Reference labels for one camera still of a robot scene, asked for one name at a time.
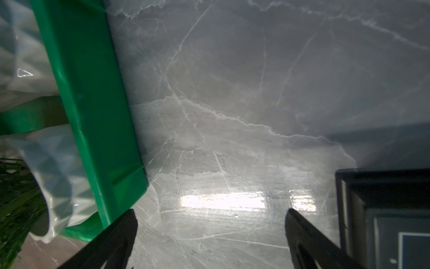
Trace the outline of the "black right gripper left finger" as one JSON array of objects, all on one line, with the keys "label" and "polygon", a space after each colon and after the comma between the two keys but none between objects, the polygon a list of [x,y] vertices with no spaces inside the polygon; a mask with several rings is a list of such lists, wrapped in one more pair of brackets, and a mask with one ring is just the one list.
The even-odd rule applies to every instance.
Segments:
[{"label": "black right gripper left finger", "polygon": [[132,254],[137,229],[135,212],[129,209],[59,268],[125,269]]}]

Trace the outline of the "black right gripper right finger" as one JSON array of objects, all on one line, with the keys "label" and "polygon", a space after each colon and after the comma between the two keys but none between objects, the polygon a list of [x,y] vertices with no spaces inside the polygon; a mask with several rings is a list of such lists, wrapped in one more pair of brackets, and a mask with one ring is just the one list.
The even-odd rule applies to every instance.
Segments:
[{"label": "black right gripper right finger", "polygon": [[290,208],[288,210],[284,227],[294,268],[363,268],[295,209]]}]

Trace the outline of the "pink flower pot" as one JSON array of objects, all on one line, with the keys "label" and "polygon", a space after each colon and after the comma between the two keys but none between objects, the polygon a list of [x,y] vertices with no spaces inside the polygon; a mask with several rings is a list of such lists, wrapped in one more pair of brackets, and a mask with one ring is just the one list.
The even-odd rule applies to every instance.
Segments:
[{"label": "pink flower pot", "polygon": [[96,212],[70,125],[1,139],[1,268],[27,236],[48,244]]}]

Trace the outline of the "orange flower pot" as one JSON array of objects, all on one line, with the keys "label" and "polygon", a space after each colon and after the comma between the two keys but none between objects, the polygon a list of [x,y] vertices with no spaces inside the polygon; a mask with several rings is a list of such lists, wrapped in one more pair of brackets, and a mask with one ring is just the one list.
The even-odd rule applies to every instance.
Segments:
[{"label": "orange flower pot", "polygon": [[1,1],[1,112],[59,90],[29,1]]}]

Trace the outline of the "green plastic storage tray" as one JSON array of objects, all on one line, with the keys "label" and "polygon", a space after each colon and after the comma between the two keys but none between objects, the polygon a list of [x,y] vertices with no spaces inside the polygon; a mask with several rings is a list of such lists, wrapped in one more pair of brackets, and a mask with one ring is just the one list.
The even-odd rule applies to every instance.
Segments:
[{"label": "green plastic storage tray", "polygon": [[90,242],[142,197],[147,181],[101,1],[29,1],[59,95],[1,112],[1,139],[70,125],[97,212],[59,235]]}]

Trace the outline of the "black white chessboard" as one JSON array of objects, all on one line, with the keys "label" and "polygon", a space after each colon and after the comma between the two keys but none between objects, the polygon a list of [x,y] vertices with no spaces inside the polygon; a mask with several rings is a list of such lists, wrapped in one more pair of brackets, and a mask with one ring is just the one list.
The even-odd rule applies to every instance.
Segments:
[{"label": "black white chessboard", "polygon": [[338,170],[340,247],[366,269],[430,266],[430,171]]}]

